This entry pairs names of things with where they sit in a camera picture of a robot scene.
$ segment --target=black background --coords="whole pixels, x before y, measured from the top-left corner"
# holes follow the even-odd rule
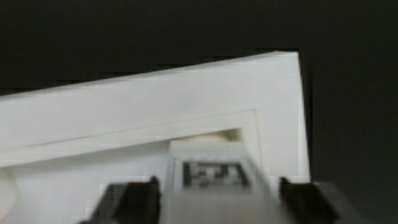
[[[299,49],[313,178],[398,223],[395,12],[393,0],[2,0],[2,95]]]

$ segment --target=black object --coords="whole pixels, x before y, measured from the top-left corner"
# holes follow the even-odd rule
[[[161,183],[113,184],[89,221],[81,224],[157,224],[161,216]]]
[[[292,184],[281,178],[281,198],[301,224],[370,224],[333,183]]]

